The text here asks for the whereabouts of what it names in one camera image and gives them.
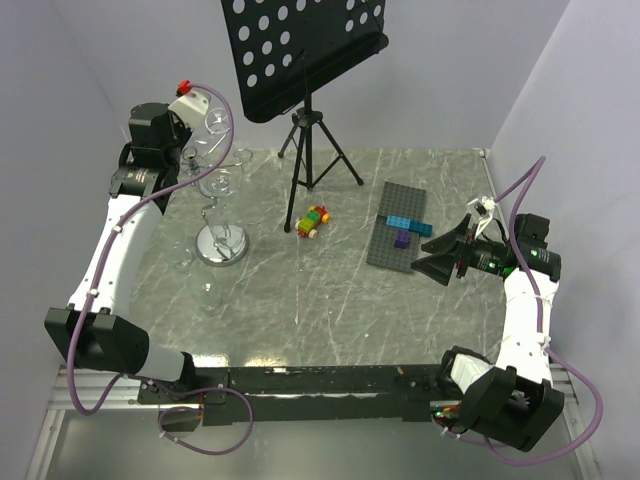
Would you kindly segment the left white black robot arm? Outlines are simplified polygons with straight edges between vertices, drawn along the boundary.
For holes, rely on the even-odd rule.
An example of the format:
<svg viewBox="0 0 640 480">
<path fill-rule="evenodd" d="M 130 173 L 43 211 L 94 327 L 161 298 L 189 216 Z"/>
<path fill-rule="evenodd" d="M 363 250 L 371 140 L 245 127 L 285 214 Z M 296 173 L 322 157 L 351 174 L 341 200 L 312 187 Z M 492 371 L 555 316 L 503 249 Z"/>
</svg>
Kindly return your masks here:
<svg viewBox="0 0 640 480">
<path fill-rule="evenodd" d="M 69 370 L 160 380 L 176 402 L 196 393 L 192 358 L 153 342 L 128 317 L 142 257 L 168 206 L 167 190 L 177 183 L 181 152 L 205 115 L 184 100 L 132 108 L 131 140 L 111 178 L 106 222 L 89 267 L 67 306 L 45 317 Z"/>
</svg>

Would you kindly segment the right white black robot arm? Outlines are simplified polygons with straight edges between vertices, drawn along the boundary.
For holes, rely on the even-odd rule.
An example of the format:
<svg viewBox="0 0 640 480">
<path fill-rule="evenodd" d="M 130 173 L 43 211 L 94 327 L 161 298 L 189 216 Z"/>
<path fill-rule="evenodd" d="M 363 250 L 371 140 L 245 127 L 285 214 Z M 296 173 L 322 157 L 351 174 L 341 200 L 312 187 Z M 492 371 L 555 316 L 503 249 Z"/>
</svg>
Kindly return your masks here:
<svg viewBox="0 0 640 480">
<path fill-rule="evenodd" d="M 515 218 L 513 244 L 475 237 L 465 216 L 449 232 L 422 245 L 426 257 L 413 270 L 441 285 L 468 269 L 503 280 L 505 319 L 495 362 L 462 347 L 445 352 L 436 375 L 439 392 L 460 400 L 433 405 L 435 422 L 447 432 L 473 431 L 528 452 L 563 410 L 564 395 L 553 386 L 546 349 L 550 313 L 561 277 L 561 257 L 548 250 L 549 220 L 534 214 Z"/>
</svg>

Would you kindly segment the clear wine glass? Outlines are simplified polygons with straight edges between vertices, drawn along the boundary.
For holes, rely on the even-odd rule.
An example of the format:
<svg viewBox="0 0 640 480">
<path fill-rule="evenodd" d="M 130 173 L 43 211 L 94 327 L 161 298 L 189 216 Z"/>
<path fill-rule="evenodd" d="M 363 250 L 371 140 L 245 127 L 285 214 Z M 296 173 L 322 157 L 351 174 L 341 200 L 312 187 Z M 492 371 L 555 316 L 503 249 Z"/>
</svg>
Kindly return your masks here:
<svg viewBox="0 0 640 480">
<path fill-rule="evenodd" d="M 243 173 L 237 166 L 219 168 L 204 180 L 203 189 L 212 199 L 212 210 L 226 224 L 241 221 L 240 189 Z"/>
<path fill-rule="evenodd" d="M 224 146 L 228 140 L 230 123 L 228 112 L 223 107 L 210 109 L 203 123 L 197 127 L 191 140 L 200 155 Z"/>
</svg>

